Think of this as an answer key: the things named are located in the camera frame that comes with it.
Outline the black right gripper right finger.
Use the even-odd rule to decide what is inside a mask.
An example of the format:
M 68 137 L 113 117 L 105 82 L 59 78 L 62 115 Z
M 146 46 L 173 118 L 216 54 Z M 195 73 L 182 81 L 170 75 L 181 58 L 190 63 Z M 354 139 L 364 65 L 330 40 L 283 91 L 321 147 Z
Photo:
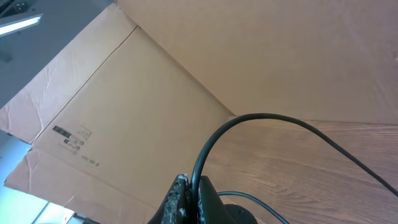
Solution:
M 200 178 L 198 212 L 201 224 L 236 223 L 207 176 Z

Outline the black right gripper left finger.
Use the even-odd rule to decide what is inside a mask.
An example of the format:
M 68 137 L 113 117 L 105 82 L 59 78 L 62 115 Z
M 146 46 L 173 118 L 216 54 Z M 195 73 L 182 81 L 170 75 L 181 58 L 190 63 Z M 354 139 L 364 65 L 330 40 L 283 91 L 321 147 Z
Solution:
M 187 219 L 189 181 L 184 174 L 176 176 L 164 200 L 148 224 L 182 224 Z

